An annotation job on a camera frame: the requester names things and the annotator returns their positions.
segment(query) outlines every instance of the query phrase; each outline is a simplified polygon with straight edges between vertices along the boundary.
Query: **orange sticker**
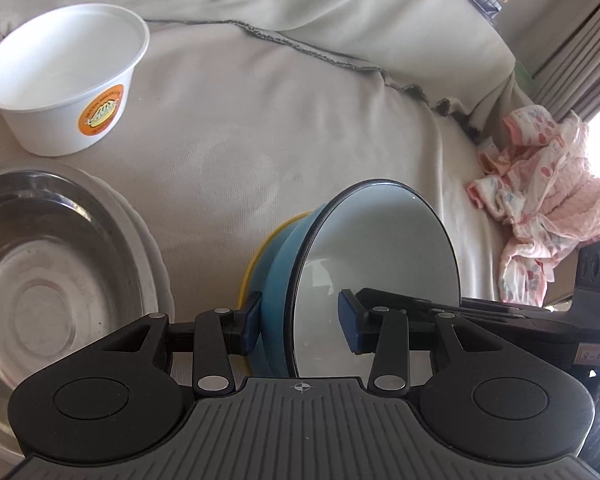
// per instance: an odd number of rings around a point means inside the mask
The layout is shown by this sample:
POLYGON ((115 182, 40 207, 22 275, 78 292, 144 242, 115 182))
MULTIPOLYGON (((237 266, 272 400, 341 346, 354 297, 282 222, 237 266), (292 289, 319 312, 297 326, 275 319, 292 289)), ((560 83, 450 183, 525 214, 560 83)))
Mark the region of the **orange sticker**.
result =
POLYGON ((116 118, 125 87, 115 85, 96 97, 80 114, 78 129, 85 135, 101 134, 116 118))

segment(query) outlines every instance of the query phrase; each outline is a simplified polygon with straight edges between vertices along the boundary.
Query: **pink floral garment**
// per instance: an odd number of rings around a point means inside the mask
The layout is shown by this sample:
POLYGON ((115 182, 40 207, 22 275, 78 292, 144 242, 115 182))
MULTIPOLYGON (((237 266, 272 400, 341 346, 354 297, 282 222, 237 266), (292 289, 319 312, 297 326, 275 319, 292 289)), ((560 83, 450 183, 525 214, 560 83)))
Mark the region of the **pink floral garment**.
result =
POLYGON ((467 193, 513 228, 500 257, 501 301, 541 306, 555 266, 579 243, 600 239, 600 176, 590 171, 589 127, 576 114, 558 124, 534 105, 504 123, 511 145, 478 155, 486 176, 467 193))

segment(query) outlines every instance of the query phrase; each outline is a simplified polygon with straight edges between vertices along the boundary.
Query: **black robotic device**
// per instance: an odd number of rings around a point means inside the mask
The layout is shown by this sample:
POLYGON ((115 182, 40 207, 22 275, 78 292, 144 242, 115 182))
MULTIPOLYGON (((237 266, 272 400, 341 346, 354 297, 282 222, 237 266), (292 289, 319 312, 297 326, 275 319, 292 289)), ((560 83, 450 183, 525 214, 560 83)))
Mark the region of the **black robotic device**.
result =
MULTIPOLYGON (((592 254, 599 244, 580 256, 592 254)), ((587 301, 600 303, 600 261, 598 273, 587 282, 581 272, 574 302, 584 280, 587 301)), ((450 308, 343 290, 350 349, 375 353, 366 387, 252 377, 236 391, 228 354, 253 350, 259 309, 254 293, 239 311, 192 323, 149 314, 26 379, 9 404, 26 459, 8 478, 600 478, 576 458, 591 397, 551 364, 576 376, 600 365, 600 355, 582 357, 582 345, 600 348, 600 316, 598 328, 583 327, 477 300, 450 308), (431 351, 423 386, 410 387, 410 348, 431 351), (192 387, 170 378, 174 352, 192 352, 192 387)))

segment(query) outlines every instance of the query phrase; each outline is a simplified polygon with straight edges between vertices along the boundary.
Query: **curtain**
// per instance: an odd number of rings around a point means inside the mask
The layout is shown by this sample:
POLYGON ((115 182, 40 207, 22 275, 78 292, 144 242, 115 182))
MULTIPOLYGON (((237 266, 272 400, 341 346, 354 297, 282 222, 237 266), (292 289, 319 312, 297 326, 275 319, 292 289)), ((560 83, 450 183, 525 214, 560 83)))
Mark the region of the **curtain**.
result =
POLYGON ((582 120, 600 111, 600 5, 534 75, 537 104, 561 120, 570 110, 582 120))

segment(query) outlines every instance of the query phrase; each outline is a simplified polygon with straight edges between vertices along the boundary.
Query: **stainless steel bowl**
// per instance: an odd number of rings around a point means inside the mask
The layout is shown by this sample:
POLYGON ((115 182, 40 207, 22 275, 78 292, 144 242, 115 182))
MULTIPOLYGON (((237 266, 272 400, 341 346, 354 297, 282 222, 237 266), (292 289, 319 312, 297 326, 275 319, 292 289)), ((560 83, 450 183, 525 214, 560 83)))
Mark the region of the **stainless steel bowl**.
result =
POLYGON ((52 160, 0 165, 0 458, 21 458, 17 384, 157 310, 141 237, 109 192, 52 160))

